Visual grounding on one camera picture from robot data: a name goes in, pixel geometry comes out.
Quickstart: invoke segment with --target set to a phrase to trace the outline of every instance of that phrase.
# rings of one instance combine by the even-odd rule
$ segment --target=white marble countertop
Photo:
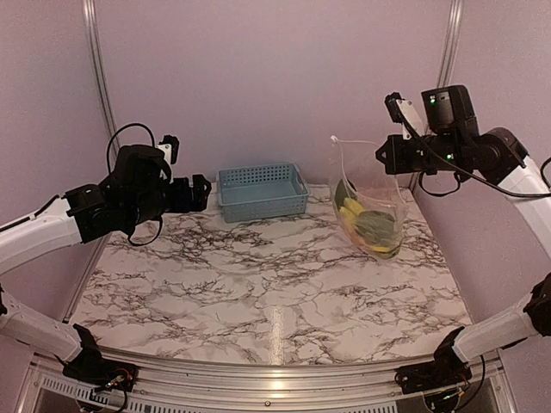
[[[327,187],[312,192],[306,215],[226,224],[211,195],[204,213],[165,215],[147,247],[114,234],[71,321],[106,347],[276,365],[431,354],[470,324],[409,191],[407,237],[392,262],[356,250]]]

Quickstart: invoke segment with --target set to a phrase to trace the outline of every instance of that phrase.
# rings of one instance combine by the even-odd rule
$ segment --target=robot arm
[[[412,103],[394,93],[388,111],[404,129],[390,135],[376,152],[392,175],[452,170],[458,184],[478,170],[485,183],[503,192],[521,213],[551,257],[551,194],[540,170],[515,136],[504,128],[479,134],[473,105],[464,86],[422,94],[431,131],[421,136]],[[435,360],[398,369],[402,391],[427,391],[462,382],[472,374],[468,362],[497,348],[508,348],[530,336],[551,335],[551,274],[516,304],[487,320],[452,331],[434,353]]]
[[[166,135],[156,147],[121,147],[114,170],[99,184],[84,185],[52,198],[35,213],[0,227],[0,275],[38,256],[122,231],[130,237],[136,225],[162,222],[164,213],[202,211],[211,186],[203,176],[172,177],[178,140]],[[135,367],[110,361],[90,332],[63,324],[19,302],[0,287],[0,334],[54,354],[64,374],[105,388],[114,383],[131,390]],[[129,372],[120,376],[121,369]]]

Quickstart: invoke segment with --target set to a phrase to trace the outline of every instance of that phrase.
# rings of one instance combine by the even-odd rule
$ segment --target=white robot arm segment
[[[0,275],[48,252],[81,243],[77,222],[67,215],[70,209],[66,199],[58,198],[45,211],[12,221],[2,227],[9,228],[4,231],[0,228]]]

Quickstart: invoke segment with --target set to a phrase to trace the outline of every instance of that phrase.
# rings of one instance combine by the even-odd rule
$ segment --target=lavender backdrop
[[[106,132],[81,2],[0,2],[0,222],[105,173]],[[91,246],[61,250],[6,274],[23,303],[60,317]],[[32,352],[0,337],[0,411],[11,412]]]
[[[454,83],[469,87],[482,132],[509,128],[539,164],[551,156],[550,45],[549,1],[466,2]],[[431,188],[450,185],[441,176]],[[447,198],[418,192],[417,199],[476,320],[513,304],[551,272],[521,216],[491,189],[468,182]],[[530,339],[503,352],[519,412],[549,410],[550,344]]]
[[[119,0],[97,13],[116,119],[178,136],[177,175],[288,160],[324,181],[331,134],[381,142],[400,130],[385,95],[434,87],[449,2]]]

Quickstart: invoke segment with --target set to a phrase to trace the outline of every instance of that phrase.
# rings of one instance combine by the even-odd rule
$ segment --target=plastic bag
[[[396,256],[404,238],[406,204],[396,178],[375,159],[379,145],[331,140],[329,187],[339,224],[360,250],[381,260]]]

